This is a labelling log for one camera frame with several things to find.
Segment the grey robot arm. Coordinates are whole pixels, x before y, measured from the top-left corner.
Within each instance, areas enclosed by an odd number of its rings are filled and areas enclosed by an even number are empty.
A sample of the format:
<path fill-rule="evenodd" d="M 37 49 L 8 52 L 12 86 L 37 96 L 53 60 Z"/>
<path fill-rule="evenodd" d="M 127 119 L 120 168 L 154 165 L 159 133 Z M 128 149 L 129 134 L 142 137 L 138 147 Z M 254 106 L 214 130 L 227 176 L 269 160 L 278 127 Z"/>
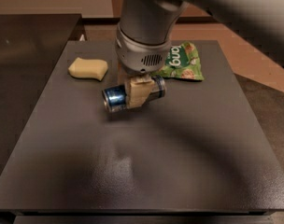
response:
<path fill-rule="evenodd" d="M 284 0 L 123 0 L 116 52 L 128 74 L 145 75 L 163 67 L 170 33 L 189 4 L 284 66 Z"/>

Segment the beige taped gripper finger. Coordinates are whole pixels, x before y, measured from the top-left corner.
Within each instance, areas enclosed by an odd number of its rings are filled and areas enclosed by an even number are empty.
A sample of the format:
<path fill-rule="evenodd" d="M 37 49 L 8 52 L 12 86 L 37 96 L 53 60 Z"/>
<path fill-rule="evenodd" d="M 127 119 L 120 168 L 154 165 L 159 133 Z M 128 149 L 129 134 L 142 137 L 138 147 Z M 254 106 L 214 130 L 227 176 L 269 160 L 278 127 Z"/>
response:
<path fill-rule="evenodd" d="M 127 107 L 137 108 L 146 102 L 154 87 L 154 80 L 150 75 L 133 76 L 127 77 L 124 85 Z"/>

